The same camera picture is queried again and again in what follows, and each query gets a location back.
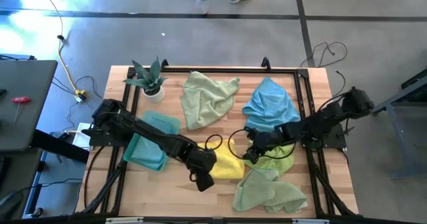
white pot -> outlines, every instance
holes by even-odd
[[[147,101],[149,101],[151,103],[160,102],[165,97],[165,91],[163,90],[163,87],[160,87],[160,91],[158,93],[156,93],[155,95],[152,95],[152,96],[145,94],[143,89],[141,89],[141,91],[142,91],[142,94],[147,99]]]

black floor stripe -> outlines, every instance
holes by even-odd
[[[308,21],[391,21],[391,22],[426,22],[427,17],[369,17],[369,16],[327,16],[308,15]]]
[[[35,11],[47,17],[56,17],[56,11],[38,9],[0,10],[0,15],[12,15],[20,11]],[[260,20],[298,20],[298,15],[264,14],[193,14],[193,13],[101,13],[92,11],[60,11],[62,17],[92,18],[159,18],[159,19],[260,19]]]
[[[302,32],[302,41],[304,42],[304,49],[306,50],[306,57],[311,57],[313,55],[312,44],[310,43],[310,36],[308,34],[306,14],[304,12],[304,5],[302,0],[296,0],[296,5],[298,8],[298,13],[300,14],[300,24]],[[307,60],[308,67],[315,67],[314,60],[312,58]]]

potted plant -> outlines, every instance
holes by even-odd
[[[159,63],[159,57],[155,59],[149,71],[145,70],[139,63],[132,60],[133,66],[135,67],[138,79],[126,79],[124,83],[135,85],[142,88],[142,93],[145,98],[153,103],[161,101],[165,97],[165,91],[161,84],[166,80],[165,77],[159,77],[161,66]]]

folded cloth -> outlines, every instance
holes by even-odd
[[[194,71],[184,83],[181,104],[189,130],[205,127],[223,117],[233,107],[239,79],[213,81]]]
[[[251,100],[244,106],[242,112],[248,116],[245,126],[255,128],[258,131],[273,131],[276,125],[300,120],[300,115],[296,111],[285,89],[276,84],[269,77],[265,77],[261,84],[255,89]],[[287,155],[291,149],[291,145],[276,147],[272,151],[268,151],[266,155],[271,157],[283,157]],[[285,159],[260,157],[255,165],[250,161],[244,162],[252,168],[274,168],[282,174],[292,167],[294,164],[294,156],[290,155]]]
[[[210,141],[206,143],[206,147],[214,149],[218,147],[221,141]],[[214,179],[242,179],[245,173],[245,164],[242,160],[237,159],[228,149],[228,140],[224,140],[222,144],[215,149],[216,163],[209,174]],[[201,148],[205,148],[205,143],[197,144]],[[236,153],[234,140],[230,140],[230,148],[233,153]]]
[[[179,119],[155,111],[146,111],[142,120],[167,134],[177,134],[180,129]],[[161,171],[167,161],[167,156],[159,145],[138,134],[133,135],[123,158],[154,171]]]
[[[252,169],[238,183],[232,206],[239,212],[263,205],[268,213],[281,209],[294,213],[303,207],[306,201],[306,196],[297,187],[279,181],[277,170]]]

screwdriver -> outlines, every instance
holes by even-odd
[[[16,109],[15,119],[13,120],[13,123],[16,123],[16,119],[18,118],[18,112],[19,107],[21,106],[21,103],[28,103],[31,101],[29,97],[14,97],[11,100],[13,103],[18,103],[18,108]]]

